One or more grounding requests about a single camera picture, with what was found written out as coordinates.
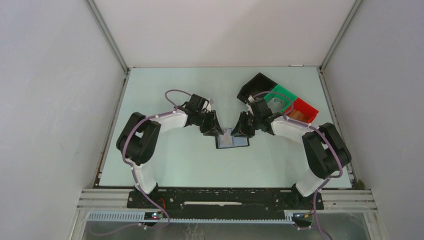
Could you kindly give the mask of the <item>black card holder wallet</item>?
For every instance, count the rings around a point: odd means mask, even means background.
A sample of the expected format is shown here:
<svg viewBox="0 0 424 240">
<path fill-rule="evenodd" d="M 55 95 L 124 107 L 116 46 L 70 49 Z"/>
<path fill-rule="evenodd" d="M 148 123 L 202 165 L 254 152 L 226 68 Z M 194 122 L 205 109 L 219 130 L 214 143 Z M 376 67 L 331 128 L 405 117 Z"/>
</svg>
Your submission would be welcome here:
<svg viewBox="0 0 424 240">
<path fill-rule="evenodd" d="M 223 128 L 223 135 L 219 135 L 215 138 L 216 149 L 231 149 L 231 148 L 242 148 L 249 147 L 250 142 L 245 137 L 235 137 L 231 135 L 232 128 Z"/>
</svg>

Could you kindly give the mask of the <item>white card with grey stripe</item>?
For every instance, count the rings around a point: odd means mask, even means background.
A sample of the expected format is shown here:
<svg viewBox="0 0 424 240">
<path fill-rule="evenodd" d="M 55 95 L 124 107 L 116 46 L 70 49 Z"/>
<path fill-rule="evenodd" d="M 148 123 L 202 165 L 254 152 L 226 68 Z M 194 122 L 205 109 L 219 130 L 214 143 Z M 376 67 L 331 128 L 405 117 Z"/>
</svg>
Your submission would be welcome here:
<svg viewBox="0 0 424 240">
<path fill-rule="evenodd" d="M 223 135 L 218 137 L 218 147 L 219 148 L 230 148 L 233 146 L 233 138 L 231 136 L 231 129 L 226 128 L 223 130 Z"/>
</svg>

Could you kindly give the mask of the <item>black plastic bin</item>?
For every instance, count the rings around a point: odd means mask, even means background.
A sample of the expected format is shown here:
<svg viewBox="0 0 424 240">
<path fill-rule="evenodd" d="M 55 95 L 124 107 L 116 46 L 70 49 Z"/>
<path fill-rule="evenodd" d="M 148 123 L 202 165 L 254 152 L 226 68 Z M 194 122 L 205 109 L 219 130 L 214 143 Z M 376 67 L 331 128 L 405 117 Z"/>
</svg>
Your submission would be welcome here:
<svg viewBox="0 0 424 240">
<path fill-rule="evenodd" d="M 271 91 L 277 85 L 278 84 L 275 81 L 259 72 L 241 87 L 236 98 L 246 104 L 249 102 L 250 96 L 253 97 L 258 93 Z"/>
</svg>

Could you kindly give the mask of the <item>green plastic bin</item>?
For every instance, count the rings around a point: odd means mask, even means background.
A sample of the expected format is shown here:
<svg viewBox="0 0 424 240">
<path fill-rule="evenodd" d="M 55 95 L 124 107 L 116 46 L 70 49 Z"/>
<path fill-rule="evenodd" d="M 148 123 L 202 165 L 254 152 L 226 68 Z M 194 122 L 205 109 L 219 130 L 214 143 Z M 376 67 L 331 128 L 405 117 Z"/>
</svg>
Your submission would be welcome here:
<svg viewBox="0 0 424 240">
<path fill-rule="evenodd" d="M 292 107 L 294 101 L 298 98 L 295 94 L 287 90 L 281 85 L 275 86 L 270 92 L 265 94 L 263 96 L 264 100 L 266 101 L 267 105 L 269 101 L 272 100 L 279 100 L 280 102 L 285 102 L 285 108 L 280 112 L 284 113 L 285 110 L 288 109 L 288 107 Z"/>
</svg>

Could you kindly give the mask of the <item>orange card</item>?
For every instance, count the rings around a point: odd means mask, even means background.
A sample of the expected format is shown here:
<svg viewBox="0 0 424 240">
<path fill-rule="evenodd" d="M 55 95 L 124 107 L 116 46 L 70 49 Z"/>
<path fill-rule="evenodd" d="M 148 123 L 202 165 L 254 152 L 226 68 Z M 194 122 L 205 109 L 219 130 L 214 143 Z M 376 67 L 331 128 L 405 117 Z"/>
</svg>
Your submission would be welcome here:
<svg viewBox="0 0 424 240">
<path fill-rule="evenodd" d="M 307 122 L 307 117 L 305 114 L 303 114 L 301 111 L 298 111 L 296 109 L 294 109 L 293 111 L 290 112 L 290 114 L 288 115 L 290 118 L 300 121 L 300 122 Z"/>
</svg>

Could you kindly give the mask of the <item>red plastic bin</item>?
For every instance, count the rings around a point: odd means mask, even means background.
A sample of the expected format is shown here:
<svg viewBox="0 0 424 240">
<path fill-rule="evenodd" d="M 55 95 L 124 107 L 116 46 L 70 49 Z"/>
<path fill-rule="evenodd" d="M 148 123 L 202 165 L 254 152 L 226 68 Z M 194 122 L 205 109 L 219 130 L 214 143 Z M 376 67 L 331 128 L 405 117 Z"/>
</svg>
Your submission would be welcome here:
<svg viewBox="0 0 424 240">
<path fill-rule="evenodd" d="M 314 108 L 313 106 L 311 106 L 310 104 L 308 104 L 307 102 L 305 102 L 303 99 L 301 99 L 299 97 L 294 101 L 292 106 L 288 107 L 284 111 L 284 113 L 289 115 L 293 110 L 297 110 L 297 111 L 300 111 L 303 114 L 305 114 L 306 117 L 307 117 L 306 123 L 308 123 L 308 124 L 312 123 L 313 120 L 319 114 L 319 111 L 316 108 Z"/>
</svg>

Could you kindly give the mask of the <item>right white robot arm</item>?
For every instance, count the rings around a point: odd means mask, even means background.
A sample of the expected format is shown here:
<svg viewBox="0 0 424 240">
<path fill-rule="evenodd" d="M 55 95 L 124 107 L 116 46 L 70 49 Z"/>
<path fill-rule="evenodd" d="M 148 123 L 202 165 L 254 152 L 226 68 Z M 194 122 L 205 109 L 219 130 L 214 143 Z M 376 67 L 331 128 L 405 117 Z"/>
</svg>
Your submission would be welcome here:
<svg viewBox="0 0 424 240">
<path fill-rule="evenodd" d="M 327 122 L 318 127 L 289 117 L 286 113 L 272 112 L 263 98 L 247 104 L 240 113 L 231 135 L 252 138 L 260 130 L 272 136 L 284 137 L 302 144 L 308 170 L 292 187 L 291 204 L 304 209 L 311 196 L 331 179 L 343 176 L 343 169 L 352 156 L 334 124 Z"/>
</svg>

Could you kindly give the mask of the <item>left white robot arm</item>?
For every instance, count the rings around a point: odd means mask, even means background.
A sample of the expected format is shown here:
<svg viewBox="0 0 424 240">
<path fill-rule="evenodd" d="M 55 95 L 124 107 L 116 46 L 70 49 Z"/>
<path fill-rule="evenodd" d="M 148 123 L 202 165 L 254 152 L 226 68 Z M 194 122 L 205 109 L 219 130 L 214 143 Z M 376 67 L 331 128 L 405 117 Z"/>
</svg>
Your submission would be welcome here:
<svg viewBox="0 0 424 240">
<path fill-rule="evenodd" d="M 192 94 L 189 101 L 176 105 L 171 111 L 146 116 L 134 112 L 129 117 L 117 141 L 116 148 L 122 160 L 130 166 L 135 187 L 140 191 L 138 201 L 145 208 L 153 208 L 158 202 L 157 187 L 152 165 L 159 135 L 170 130 L 198 126 L 204 136 L 223 135 L 217 113 L 211 108 L 211 101 Z"/>
</svg>

